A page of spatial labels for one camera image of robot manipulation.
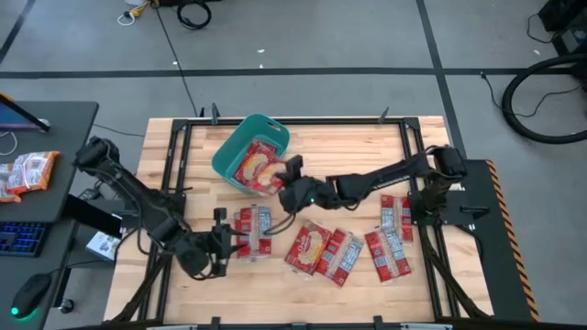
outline wooden table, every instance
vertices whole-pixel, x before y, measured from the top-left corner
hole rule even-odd
[[[449,143],[441,116],[422,116],[419,120],[425,147]],[[172,119],[149,122],[137,176],[152,188],[161,187],[171,124]],[[303,173],[317,178],[373,171],[403,158],[397,127],[312,125],[288,126],[288,129],[291,141],[285,158],[303,155]],[[212,156],[233,130],[232,126],[199,126],[192,132],[185,187],[193,189],[186,192],[185,217],[194,230],[209,230],[215,207],[226,207],[231,215],[241,207],[264,204],[271,207],[274,222],[285,217],[277,197],[261,199],[244,195],[212,170]],[[179,138],[176,159],[181,141]],[[173,170],[172,182],[176,175],[177,168]],[[381,222],[380,193],[399,196],[406,195],[408,189],[407,182],[403,182],[374,192],[355,212],[308,207],[297,216],[292,228],[273,239],[270,258],[254,263],[232,259],[228,275],[222,279],[191,280],[174,260],[165,324],[209,324],[213,316],[220,316],[223,323],[230,324],[368,323],[374,315],[382,315],[384,322],[433,321],[417,230],[415,242],[404,245],[413,273],[388,286],[380,284],[367,248],[361,251],[342,289],[320,274],[305,280],[283,262],[303,219],[320,221],[330,229],[340,226],[362,237]],[[455,278],[478,306],[491,314],[474,238],[450,226],[446,226],[444,236]],[[147,238],[143,239],[144,248],[148,247],[147,242]],[[122,309],[145,274],[147,257],[137,251],[134,237],[127,240],[119,253],[105,319]],[[443,311],[448,314],[443,281],[438,275],[437,281]],[[154,288],[152,294],[157,294],[159,285]],[[155,301],[156,298],[151,298],[151,314]]]

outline cable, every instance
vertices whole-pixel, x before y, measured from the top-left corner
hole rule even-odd
[[[52,271],[50,271],[50,272],[48,272],[46,274],[47,275],[50,275],[50,274],[52,274],[52,273],[54,273],[55,271],[58,271],[58,270],[64,270],[66,268],[71,268],[73,266],[85,265],[85,264],[97,263],[97,262],[112,262],[112,261],[110,261],[110,260],[91,260],[91,261],[74,262],[73,264],[69,264],[69,265],[66,265],[66,266],[63,266],[63,267],[59,267],[59,268],[54,269],[54,270],[52,270]]]
[[[159,8],[155,7],[155,12],[157,13],[157,17],[159,18],[159,22],[161,23],[161,27],[163,28],[163,33],[165,34],[165,38],[167,39],[167,43],[169,47],[172,49],[173,57],[175,58],[175,62],[177,62],[177,68],[180,71],[180,75],[182,76],[183,87],[185,87],[185,91],[187,92],[187,97],[190,99],[190,104],[192,105],[192,109],[194,110],[194,116],[198,117],[198,111],[195,108],[194,99],[192,94],[190,93],[190,89],[187,86],[187,82],[185,81],[185,75],[183,75],[182,64],[180,60],[177,58],[177,53],[175,52],[175,48],[173,47],[172,40],[169,38],[169,34],[167,33],[167,28],[165,28],[165,24],[163,24],[163,20],[161,19],[161,14],[159,13]]]
[[[118,261],[118,250],[120,249],[120,247],[122,247],[122,243],[124,243],[127,240],[127,238],[129,238],[135,232],[137,232],[137,228],[133,228],[131,231],[128,232],[128,234],[126,234],[124,237],[122,237],[122,239],[120,239],[120,242],[118,242],[118,245],[116,246],[116,249],[114,250],[114,263],[115,264]]]
[[[541,40],[539,38],[533,37],[530,34],[530,20],[532,19],[532,17],[536,17],[536,16],[538,16],[538,14],[534,14],[534,15],[532,15],[532,16],[530,16],[528,18],[528,24],[527,24],[527,28],[526,28],[526,34],[528,35],[529,38],[533,39],[534,41],[538,41],[539,43],[542,43],[542,44],[552,43],[552,40],[554,40],[554,38],[556,38],[559,35],[559,32],[555,32],[555,34],[552,35],[552,38],[550,38],[550,40]]]
[[[277,234],[280,234],[280,233],[284,232],[285,230],[287,230],[289,227],[291,227],[294,224],[294,221],[295,221],[295,217],[296,216],[297,216],[297,214],[288,214],[287,217],[285,219],[283,219],[282,221],[280,221],[279,224],[272,225],[267,230],[265,230],[263,232],[263,235],[265,235],[265,236],[273,236],[273,235],[277,235]],[[277,228],[277,227],[285,224],[288,221],[289,221],[289,223],[285,227],[279,229],[276,232],[272,232],[272,230],[275,230],[275,228]]]
[[[561,65],[561,64],[570,64],[570,63],[577,63],[587,61],[587,54],[573,54],[573,55],[564,55],[554,59],[543,60],[538,62],[525,71],[522,71],[514,79],[507,85],[504,91],[504,97],[502,98],[502,112],[504,113],[505,123],[509,127],[511,127],[514,132],[521,135],[524,138],[531,139],[536,142],[546,143],[546,144],[568,144],[579,142],[587,139],[587,130],[583,130],[582,132],[572,133],[564,136],[547,136],[543,134],[538,134],[526,126],[524,126],[518,118],[515,116],[514,110],[512,108],[512,100],[514,98],[515,90],[520,86],[520,84],[526,80],[532,74],[536,72],[543,71],[547,68]]]
[[[12,149],[8,152],[0,152],[0,156],[9,156],[11,155],[13,152],[15,152],[18,148],[18,140],[17,140],[17,136],[15,135],[14,132],[5,132],[2,135],[0,135],[0,138],[7,136],[8,134],[10,134],[10,136],[12,136],[12,139],[15,140],[15,146],[12,147]]]
[[[125,133],[125,132],[121,132],[121,131],[119,131],[119,130],[115,130],[115,129],[113,129],[113,128],[106,127],[106,126],[102,126],[102,125],[98,125],[98,124],[94,124],[94,126],[95,126],[95,127],[100,127],[100,128],[106,129],[106,130],[109,130],[109,131],[111,131],[111,132],[115,132],[115,133],[118,133],[118,134],[122,134],[122,135],[125,135],[125,136],[128,136],[128,137],[138,137],[138,138],[144,138],[144,137],[145,137],[145,136],[144,136],[144,135],[142,135],[142,134]]]
[[[497,104],[497,102],[495,101],[495,96],[494,96],[494,93],[493,93],[493,87],[492,87],[491,83],[489,82],[489,79],[487,78],[487,76],[485,75],[485,73],[483,71],[481,72],[481,78],[483,80],[485,80],[485,82],[487,83],[487,86],[489,86],[489,91],[492,94],[492,102],[493,102],[493,105],[495,107],[497,107],[498,109],[502,110],[505,115],[508,115],[508,116],[521,116],[521,117],[524,117],[524,118],[530,118],[530,117],[535,116],[537,114],[537,112],[538,112],[538,108],[540,108],[540,106],[544,103],[544,101],[549,96],[551,96],[551,95],[567,94],[567,93],[575,92],[575,91],[579,90],[580,88],[585,87],[587,85],[587,82],[586,82],[586,83],[582,83],[579,86],[573,87],[573,88],[571,88],[569,90],[566,90],[566,91],[546,93],[544,96],[542,96],[542,98],[540,99],[540,102],[538,102],[538,104],[536,105],[536,108],[534,108],[534,111],[531,114],[526,115],[526,114],[519,114],[519,113],[515,113],[515,112],[509,113],[509,112],[504,111],[503,108],[501,106],[499,106]]]
[[[128,26],[135,24],[135,22],[137,21],[137,17],[140,17],[142,15],[143,10],[145,9],[145,7],[148,4],[150,4],[150,0],[145,0],[145,2],[143,2],[141,5],[138,5],[132,9],[122,13],[122,15],[119,16],[116,21],[118,22],[118,24],[120,24],[123,27],[128,27]],[[130,18],[130,21],[128,23],[123,23],[122,18]]]
[[[197,5],[204,9],[206,13],[206,19],[204,23],[196,24],[192,22],[190,18],[182,16],[183,9],[188,5]],[[210,10],[210,7],[205,3],[205,0],[192,0],[191,2],[181,3],[177,7],[177,19],[180,21],[182,27],[190,29],[192,31],[196,31],[205,28],[208,24],[210,24],[210,21],[212,20],[212,11]]]

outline snack package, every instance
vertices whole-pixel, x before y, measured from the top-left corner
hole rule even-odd
[[[31,152],[18,156],[8,177],[8,192],[21,194],[47,190],[57,155],[59,151]]]
[[[412,213],[410,211],[410,200],[407,197],[396,197],[396,204],[398,207],[396,210],[399,210],[396,213],[398,216],[401,217],[400,226],[402,228],[401,231],[396,231],[398,235],[401,233],[401,239],[404,243],[413,243],[414,242],[414,227],[412,226]]]
[[[0,203],[20,203],[18,195],[8,192],[8,177],[12,171],[12,164],[0,164]]]
[[[248,244],[237,251],[239,259],[258,259],[271,254],[271,237],[262,233],[271,226],[271,209],[269,207],[242,208],[235,213],[235,229],[248,236],[237,236],[237,245]]]
[[[382,194],[382,228],[399,233],[402,228],[400,216],[396,212],[396,197]]]
[[[285,172],[285,163],[273,162],[267,165],[247,187],[262,195],[276,194],[283,187],[283,181],[275,176],[275,173]]]
[[[276,149],[268,143],[253,139],[232,177],[249,186],[269,164],[279,161],[275,155]]]
[[[365,241],[383,285],[412,272],[405,259],[402,243],[393,231],[376,230],[366,234]]]
[[[325,275],[342,288],[362,248],[363,243],[352,233],[337,228],[322,252],[316,272]]]
[[[332,232],[306,220],[297,234],[285,262],[306,274],[313,275]]]

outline gray floor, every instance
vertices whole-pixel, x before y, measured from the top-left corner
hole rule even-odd
[[[546,0],[426,0],[438,53],[445,68],[519,68],[556,55],[551,45],[527,38],[526,19]],[[0,44],[26,0],[0,5]],[[161,16],[186,70],[395,67],[431,68],[415,0],[225,0],[206,30],[179,26],[169,8]],[[116,18],[122,0],[37,0],[1,72],[107,72],[177,70],[152,10],[132,27]],[[534,33],[548,35],[535,21]],[[498,94],[511,76],[490,76]],[[496,163],[515,231],[543,321],[587,325],[587,186],[585,142],[544,146],[515,135],[490,101],[478,76],[448,76],[465,148],[470,158]],[[215,102],[224,116],[444,115],[433,75],[284,75],[189,77],[197,108]],[[519,112],[532,112],[546,92],[576,85],[568,77],[526,82],[515,97]],[[99,79],[0,79],[0,91],[19,100],[91,100],[96,123],[143,133],[150,117],[192,116],[179,77]],[[528,119],[542,132],[585,128],[584,94],[549,98]],[[141,138],[94,128],[120,147],[123,164],[138,165]],[[79,175],[73,193],[93,180]],[[51,313],[47,329],[96,324],[102,319],[112,270],[76,270],[67,294],[78,306]]]

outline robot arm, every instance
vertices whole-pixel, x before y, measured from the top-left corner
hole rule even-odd
[[[428,165],[427,156],[433,156],[436,169]],[[280,203],[290,215],[311,204],[327,210],[340,207],[355,210],[370,193],[413,177],[430,182],[421,196],[422,207],[432,213],[446,204],[445,194],[450,185],[460,182],[467,175],[459,152],[449,147],[431,147],[409,159],[367,174],[330,176],[326,181],[302,177],[300,169],[303,165],[302,157],[295,156],[286,162],[285,173],[276,174],[284,182],[284,189],[279,192]]]
[[[216,225],[209,232],[193,232],[183,220],[175,201],[162,191],[149,189],[122,167],[116,146],[107,139],[92,137],[76,153],[74,166],[108,184],[138,210],[140,225],[146,229],[163,254],[177,257],[182,269],[196,280],[226,276],[226,261],[241,246],[230,245],[232,235],[241,235],[221,224],[227,210],[215,209]],[[211,264],[210,272],[204,269]]]

